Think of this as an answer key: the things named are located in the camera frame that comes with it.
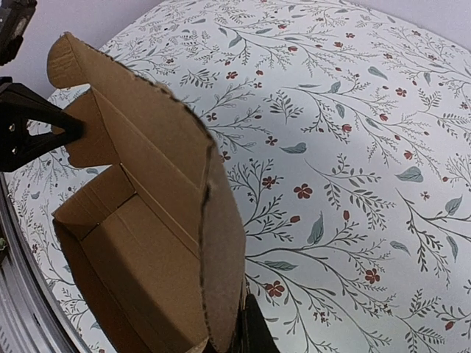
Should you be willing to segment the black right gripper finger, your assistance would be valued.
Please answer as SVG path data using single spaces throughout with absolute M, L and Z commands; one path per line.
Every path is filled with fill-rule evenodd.
M 253 294 L 247 295 L 242 310 L 242 352 L 278 353 L 278 348 Z

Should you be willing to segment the brown cardboard paper box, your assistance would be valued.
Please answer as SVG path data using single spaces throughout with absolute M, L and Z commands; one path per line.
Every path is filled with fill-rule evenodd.
M 244 284 L 245 234 L 216 141 L 160 83 L 65 33 L 56 88 L 88 85 L 66 108 L 85 125 L 67 145 L 101 167 L 54 212 L 76 286 L 117 352 L 229 352 Z

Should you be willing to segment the aluminium front rail frame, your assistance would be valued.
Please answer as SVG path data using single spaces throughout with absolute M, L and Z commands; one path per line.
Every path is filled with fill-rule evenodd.
M 1 351 L 89 352 L 63 315 L 25 240 L 1 176 Z

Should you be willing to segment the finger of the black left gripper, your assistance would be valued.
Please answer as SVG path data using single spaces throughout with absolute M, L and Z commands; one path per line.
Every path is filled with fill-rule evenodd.
M 79 133 L 1 133 L 1 172 L 14 172 L 33 160 L 79 139 Z
M 39 121 L 61 129 L 65 141 L 82 137 L 84 124 L 64 110 L 48 102 L 25 85 L 17 82 L 1 83 L 1 136 L 9 142 L 30 139 L 28 121 Z

